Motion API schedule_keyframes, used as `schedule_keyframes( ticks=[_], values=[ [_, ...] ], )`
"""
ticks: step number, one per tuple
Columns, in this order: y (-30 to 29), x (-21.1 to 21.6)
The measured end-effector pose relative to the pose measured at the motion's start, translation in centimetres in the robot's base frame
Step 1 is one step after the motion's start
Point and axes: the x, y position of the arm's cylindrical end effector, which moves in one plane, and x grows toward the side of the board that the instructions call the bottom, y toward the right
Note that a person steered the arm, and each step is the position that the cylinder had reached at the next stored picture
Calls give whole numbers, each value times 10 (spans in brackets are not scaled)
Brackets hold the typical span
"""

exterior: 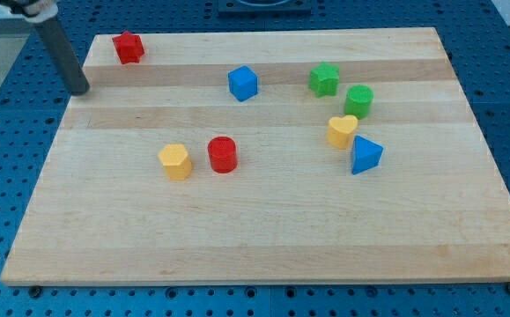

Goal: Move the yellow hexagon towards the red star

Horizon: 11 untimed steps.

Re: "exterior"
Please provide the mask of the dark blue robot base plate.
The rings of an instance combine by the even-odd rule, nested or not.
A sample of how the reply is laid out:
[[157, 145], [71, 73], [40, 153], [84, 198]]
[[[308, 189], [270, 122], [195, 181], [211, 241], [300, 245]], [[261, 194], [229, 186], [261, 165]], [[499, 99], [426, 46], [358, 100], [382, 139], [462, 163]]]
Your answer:
[[239, 14], [309, 13], [312, 0], [217, 0], [219, 16]]

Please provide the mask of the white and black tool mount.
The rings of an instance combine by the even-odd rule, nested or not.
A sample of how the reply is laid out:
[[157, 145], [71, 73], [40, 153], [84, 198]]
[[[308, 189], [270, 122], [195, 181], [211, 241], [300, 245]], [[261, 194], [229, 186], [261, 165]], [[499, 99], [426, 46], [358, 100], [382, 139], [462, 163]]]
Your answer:
[[42, 23], [58, 14], [55, 0], [0, 0], [0, 5], [29, 23]]

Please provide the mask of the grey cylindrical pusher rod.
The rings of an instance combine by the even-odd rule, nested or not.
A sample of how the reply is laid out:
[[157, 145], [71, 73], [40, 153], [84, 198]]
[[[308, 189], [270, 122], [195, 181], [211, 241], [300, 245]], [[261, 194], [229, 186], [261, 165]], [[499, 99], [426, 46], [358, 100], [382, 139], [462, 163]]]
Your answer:
[[58, 17], [48, 18], [33, 26], [66, 90], [72, 96], [86, 94], [90, 84]]

